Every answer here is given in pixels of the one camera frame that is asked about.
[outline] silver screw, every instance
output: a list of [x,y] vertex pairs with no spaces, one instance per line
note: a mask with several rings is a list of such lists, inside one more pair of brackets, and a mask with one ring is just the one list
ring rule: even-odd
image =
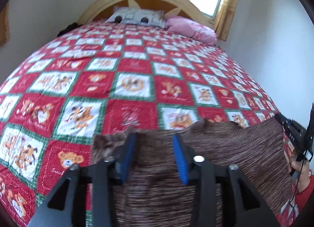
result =
[[114,158],[112,155],[106,156],[106,157],[104,158],[104,161],[105,161],[105,162],[111,162],[111,161],[114,161],[114,160],[115,160],[115,158]]
[[239,169],[239,166],[235,163],[229,165],[229,169],[232,171],[236,171]]
[[74,171],[74,170],[78,170],[79,169],[79,165],[78,164],[72,164],[69,168],[71,171]]
[[201,156],[201,155],[196,155],[196,156],[193,157],[193,160],[195,162],[203,162],[203,161],[205,161],[205,158],[203,156]]

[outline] pink pillow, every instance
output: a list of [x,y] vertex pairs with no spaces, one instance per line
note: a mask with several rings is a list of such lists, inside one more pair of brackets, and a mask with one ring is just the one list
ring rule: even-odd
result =
[[190,19],[174,16],[166,21],[166,26],[169,27],[168,31],[170,32],[178,33],[209,45],[217,43],[217,35],[213,29]]

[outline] brown knit sweater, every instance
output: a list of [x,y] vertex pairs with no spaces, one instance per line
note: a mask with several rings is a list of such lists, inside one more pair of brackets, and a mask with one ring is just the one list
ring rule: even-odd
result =
[[[124,143],[129,131],[95,136],[92,163]],[[292,197],[292,180],[283,154],[282,127],[271,118],[253,127],[234,122],[201,120],[181,131],[136,130],[136,157],[127,184],[114,187],[120,226],[188,226],[194,187],[183,186],[172,149],[172,135],[214,164],[237,163],[276,214]],[[217,224],[221,221],[220,186],[217,185]]]

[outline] headboard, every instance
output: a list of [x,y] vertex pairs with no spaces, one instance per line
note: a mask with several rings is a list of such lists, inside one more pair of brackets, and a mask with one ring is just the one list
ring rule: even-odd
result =
[[190,18],[200,24],[208,25],[208,20],[189,0],[98,0],[85,11],[78,24],[86,24],[99,19],[109,18],[114,6],[163,10],[170,14]]

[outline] person's hand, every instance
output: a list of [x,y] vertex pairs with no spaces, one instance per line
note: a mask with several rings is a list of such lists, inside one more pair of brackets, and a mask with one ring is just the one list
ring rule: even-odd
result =
[[[302,162],[295,161],[294,157],[297,155],[297,150],[294,149],[292,152],[292,157],[289,160],[288,170],[291,172],[292,169],[295,169],[298,172],[301,172]],[[304,191],[310,184],[310,176],[312,175],[312,171],[310,170],[310,163],[307,160],[304,160],[302,172],[300,175],[300,179],[298,182],[298,191]]]

